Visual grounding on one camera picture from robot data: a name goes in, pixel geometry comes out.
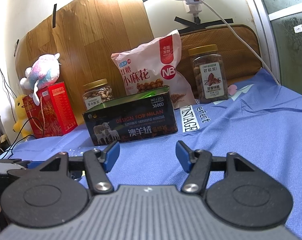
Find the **blue fabric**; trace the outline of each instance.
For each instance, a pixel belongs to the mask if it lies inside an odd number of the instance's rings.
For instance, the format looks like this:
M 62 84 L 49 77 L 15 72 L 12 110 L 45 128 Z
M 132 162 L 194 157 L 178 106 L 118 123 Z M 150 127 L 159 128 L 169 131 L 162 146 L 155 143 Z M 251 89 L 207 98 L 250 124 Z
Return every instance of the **blue fabric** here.
M 235 151 L 290 190 L 294 206 L 286 226 L 302 238 L 302 96 L 277 86 L 264 69 L 235 85 L 240 91 L 229 100 L 193 106 L 199 129 L 182 132 L 178 109 L 176 134 L 121 143 L 120 156 L 108 177 L 115 187 L 176 184 L 180 188 L 187 174 L 175 156 L 177 140 L 217 156 Z M 199 107 L 206 111 L 202 120 Z M 92 148 L 89 133 L 81 125 L 63 137 L 19 144 L 13 158 L 46 160 L 59 151 L 77 156 Z M 209 185 L 222 177 L 222 172 L 211 172 Z M 81 183 L 87 186 L 85 179 Z

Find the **gray ribbed plate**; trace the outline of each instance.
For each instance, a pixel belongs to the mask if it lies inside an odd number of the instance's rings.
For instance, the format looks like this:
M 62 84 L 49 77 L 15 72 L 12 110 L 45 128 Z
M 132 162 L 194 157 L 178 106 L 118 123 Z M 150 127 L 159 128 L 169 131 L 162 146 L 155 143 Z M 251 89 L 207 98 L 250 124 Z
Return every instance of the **gray ribbed plate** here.
M 98 195 L 86 211 L 47 229 L 10 225 L 0 240 L 297 240 L 284 226 L 265 231 L 233 228 L 213 217 L 201 198 L 175 186 L 120 186 Z

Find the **nut jar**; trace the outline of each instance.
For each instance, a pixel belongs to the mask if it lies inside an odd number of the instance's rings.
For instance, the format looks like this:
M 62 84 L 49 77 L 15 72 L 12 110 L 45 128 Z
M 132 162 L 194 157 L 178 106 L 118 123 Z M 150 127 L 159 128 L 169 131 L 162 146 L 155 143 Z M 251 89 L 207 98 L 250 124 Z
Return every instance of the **nut jar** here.
M 189 49 L 200 103 L 228 99 L 222 56 L 216 44 Z
M 86 84 L 83 89 L 83 102 L 86 110 L 113 99 L 112 88 L 108 85 L 106 79 Z

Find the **wooden panel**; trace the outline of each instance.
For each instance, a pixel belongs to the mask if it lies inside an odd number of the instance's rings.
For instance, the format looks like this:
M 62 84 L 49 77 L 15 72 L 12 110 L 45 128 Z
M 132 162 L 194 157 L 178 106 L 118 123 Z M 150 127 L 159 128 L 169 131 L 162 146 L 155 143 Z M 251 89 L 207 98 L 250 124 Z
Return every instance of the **wooden panel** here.
M 153 40 L 147 15 L 136 13 L 144 10 L 142 0 L 118 0 L 118 2 L 130 46 L 136 48 Z
M 83 122 L 84 84 L 106 78 L 114 96 L 125 96 L 121 75 L 110 56 L 153 40 L 142 0 L 74 0 L 21 39 L 15 68 L 19 79 L 43 54 L 60 53 L 64 81 L 77 122 Z

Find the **gold lid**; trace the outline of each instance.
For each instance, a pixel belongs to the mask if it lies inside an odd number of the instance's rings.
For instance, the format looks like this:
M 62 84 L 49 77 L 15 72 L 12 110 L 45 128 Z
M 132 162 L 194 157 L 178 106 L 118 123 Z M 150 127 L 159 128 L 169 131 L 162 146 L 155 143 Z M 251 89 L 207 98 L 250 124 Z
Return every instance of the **gold lid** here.
M 84 89 L 84 91 L 87 91 L 87 90 L 91 90 L 91 89 L 99 87 L 99 86 L 106 85 L 107 83 L 108 83 L 108 81 L 106 80 L 106 78 L 103 78 L 101 80 L 97 80 L 92 83 L 83 85 L 83 89 Z
M 207 52 L 211 52 L 211 51 L 218 51 L 218 46 L 216 44 L 212 44 L 212 45 L 197 47 L 194 49 L 189 49 L 189 56 L 207 53 Z

